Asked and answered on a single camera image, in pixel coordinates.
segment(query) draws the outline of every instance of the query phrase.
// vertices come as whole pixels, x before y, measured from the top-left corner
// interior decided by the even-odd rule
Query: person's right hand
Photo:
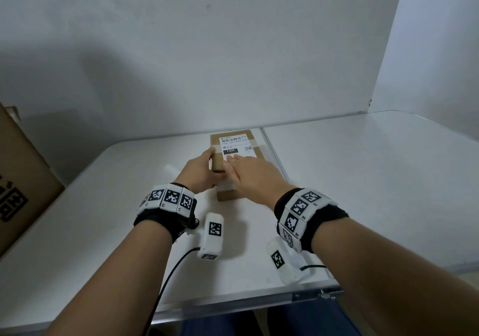
[[[284,180],[272,163],[264,159],[235,154],[234,158],[227,157],[223,167],[243,196],[273,211],[281,196],[296,188]]]

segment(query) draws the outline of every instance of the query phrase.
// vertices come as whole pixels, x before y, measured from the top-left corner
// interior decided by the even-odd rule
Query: person's left hand
[[[209,169],[209,160],[213,153],[215,148],[210,147],[200,157],[189,160],[175,182],[185,185],[194,194],[199,194],[227,179],[226,173],[215,173]]]

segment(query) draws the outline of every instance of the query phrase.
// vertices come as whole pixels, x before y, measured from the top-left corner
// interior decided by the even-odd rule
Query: cardboard box
[[[64,190],[0,105],[0,256]]]
[[[262,158],[264,159],[264,156],[260,150],[259,145],[257,144],[253,133],[251,133],[251,130],[237,130],[234,132],[226,132],[226,133],[216,133],[216,134],[211,134],[210,136],[210,141],[211,145],[215,147],[216,152],[213,154],[213,162],[211,165],[211,170],[213,172],[224,172],[225,170],[223,169],[223,153],[231,154],[234,155],[235,153],[238,153],[240,155],[243,155],[241,151],[236,151],[236,148],[231,149],[230,147],[235,147],[235,145],[228,146],[226,143],[221,144],[220,143],[220,138],[223,137],[232,137],[232,138],[237,138],[237,137],[243,137],[246,136],[248,138],[248,146],[251,146],[251,150],[249,151],[249,154],[247,155],[252,155],[253,153],[256,155],[257,158]],[[218,190],[218,201],[229,201],[229,200],[236,200],[236,199],[242,199],[244,196],[242,196],[238,190],[235,188],[234,184],[231,181],[224,181],[218,184],[217,186]]]

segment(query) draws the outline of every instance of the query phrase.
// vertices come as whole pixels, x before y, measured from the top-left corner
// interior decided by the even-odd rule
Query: person's left arm
[[[195,194],[225,179],[209,169],[214,148],[189,160],[175,180]],[[46,331],[57,335],[140,335],[158,297],[172,236],[161,224],[138,223]]]

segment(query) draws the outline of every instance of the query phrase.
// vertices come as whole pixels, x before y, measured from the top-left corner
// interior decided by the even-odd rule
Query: wristband
[[[195,207],[195,194],[186,186],[178,183],[158,185],[141,202],[133,226],[143,220],[155,221],[170,232],[175,242],[185,227],[198,226]]]
[[[310,188],[285,193],[274,206],[274,215],[279,236],[297,253],[313,253],[311,241],[322,223],[349,217],[335,201]]]

